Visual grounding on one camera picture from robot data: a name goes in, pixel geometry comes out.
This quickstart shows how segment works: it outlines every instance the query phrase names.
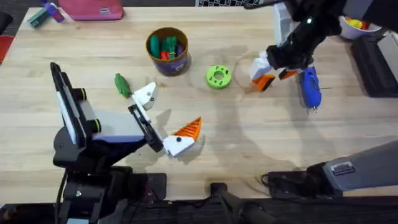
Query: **green figurine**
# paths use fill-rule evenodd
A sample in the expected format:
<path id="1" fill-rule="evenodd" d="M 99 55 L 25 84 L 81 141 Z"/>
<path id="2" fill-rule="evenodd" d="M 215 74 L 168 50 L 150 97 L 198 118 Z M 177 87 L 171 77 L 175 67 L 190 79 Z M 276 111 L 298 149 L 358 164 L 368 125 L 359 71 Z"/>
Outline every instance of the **green figurine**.
<path id="1" fill-rule="evenodd" d="M 115 83 L 116 88 L 118 89 L 119 93 L 122 94 L 124 97 L 126 97 L 126 99 L 131 96 L 131 90 L 130 90 L 129 83 L 119 73 L 117 73 L 115 75 L 114 83 Z"/>

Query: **white robot part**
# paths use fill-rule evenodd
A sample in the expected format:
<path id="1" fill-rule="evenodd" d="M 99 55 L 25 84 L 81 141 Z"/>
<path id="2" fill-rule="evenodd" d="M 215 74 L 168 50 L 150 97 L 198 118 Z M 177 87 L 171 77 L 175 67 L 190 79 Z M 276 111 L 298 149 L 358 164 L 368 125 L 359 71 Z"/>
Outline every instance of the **white robot part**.
<path id="1" fill-rule="evenodd" d="M 188 149 L 193 145 L 195 140 L 191 137 L 184 136 L 167 136 L 163 140 L 164 151 L 173 157 L 177 156 L 180 152 Z"/>
<path id="2" fill-rule="evenodd" d="M 141 104 L 142 107 L 147 111 L 154 106 L 158 93 L 159 90 L 156 86 L 156 83 L 152 82 L 134 92 L 134 101 Z"/>
<path id="3" fill-rule="evenodd" d="M 269 73 L 272 67 L 269 65 L 267 59 L 267 52 L 259 52 L 259 57 L 254 59 L 253 64 L 250 67 L 250 79 L 256 80 L 261 78 L 263 75 Z"/>

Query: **black cable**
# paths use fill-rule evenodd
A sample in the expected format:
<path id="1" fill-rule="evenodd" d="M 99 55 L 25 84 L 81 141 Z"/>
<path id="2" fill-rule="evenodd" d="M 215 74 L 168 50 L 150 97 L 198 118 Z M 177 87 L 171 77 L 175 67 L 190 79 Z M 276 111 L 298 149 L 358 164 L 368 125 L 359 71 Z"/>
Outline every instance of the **black cable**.
<path id="1" fill-rule="evenodd" d="M 248 6 L 249 0 L 246 0 L 246 2 L 243 4 L 243 8 L 245 8 L 245 9 L 258 9 L 258 8 L 261 8 L 261 7 L 272 6 L 274 4 L 281 3 L 281 2 L 284 2 L 284 1 L 286 1 L 286 0 L 273 0 L 273 1 L 264 0 L 264 2 L 261 3 L 261 4 L 257 4 L 257 5 L 253 4 L 252 6 Z"/>
<path id="2" fill-rule="evenodd" d="M 269 183 L 267 183 L 264 178 L 267 177 L 267 174 L 261 176 L 261 183 L 269 189 Z M 346 207 L 379 207 L 379 208 L 397 208 L 398 204 L 365 204 L 365 203 L 352 203 L 352 202 L 336 202 L 333 199 L 319 199 L 319 201 L 314 202 L 315 198 L 303 198 L 303 199 L 287 199 L 287 198 L 275 198 L 271 199 L 280 200 L 283 202 L 297 203 L 301 205 L 328 205 L 328 206 L 346 206 Z"/>
<path id="3" fill-rule="evenodd" d="M 138 210 L 138 207 L 140 206 L 140 204 L 141 204 L 141 202 L 138 202 L 138 204 L 136 205 L 136 209 L 134 209 L 134 211 L 132 212 L 132 214 L 131 214 L 131 216 L 130 216 L 130 219 L 129 219 L 129 222 L 128 222 L 127 224 L 130 224 L 130 223 L 131 223 L 132 219 L 134 218 L 134 216 L 135 216 L 136 213 L 137 213 L 137 210 Z"/>
<path id="4" fill-rule="evenodd" d="M 61 203 L 62 190 L 63 190 L 63 187 L 65 186 L 66 180 L 67 180 L 67 170 L 65 169 L 65 171 L 63 172 L 62 179 L 61 179 L 60 188 L 58 189 L 57 199 L 56 199 L 55 205 L 54 205 L 54 222 L 55 222 L 55 224 L 58 224 L 59 206 Z"/>

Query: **green gear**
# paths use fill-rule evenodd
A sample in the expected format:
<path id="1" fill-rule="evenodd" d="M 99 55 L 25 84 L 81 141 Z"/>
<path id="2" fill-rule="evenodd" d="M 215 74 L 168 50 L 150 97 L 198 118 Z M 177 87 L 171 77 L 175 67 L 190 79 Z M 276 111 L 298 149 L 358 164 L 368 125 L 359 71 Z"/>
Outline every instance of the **green gear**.
<path id="1" fill-rule="evenodd" d="M 222 89 L 227 87 L 232 80 L 232 74 L 224 65 L 215 65 L 206 72 L 206 81 L 210 87 Z"/>
<path id="2" fill-rule="evenodd" d="M 120 94 L 122 94 L 126 98 L 129 98 L 131 96 L 131 90 L 130 90 L 129 83 L 119 73 L 117 73 L 115 75 L 114 83 L 115 83 L 116 88 L 118 89 Z"/>

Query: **orange and white object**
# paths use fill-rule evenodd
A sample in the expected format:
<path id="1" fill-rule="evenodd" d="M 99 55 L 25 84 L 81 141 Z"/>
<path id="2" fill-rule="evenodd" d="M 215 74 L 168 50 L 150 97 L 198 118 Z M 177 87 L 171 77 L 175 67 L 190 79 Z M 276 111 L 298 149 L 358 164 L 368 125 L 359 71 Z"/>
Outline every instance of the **orange and white object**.
<path id="1" fill-rule="evenodd" d="M 166 137 L 163 140 L 165 152 L 173 157 L 177 156 L 180 152 L 188 149 L 195 143 L 199 137 L 200 130 L 201 117 L 178 130 L 174 135 Z"/>

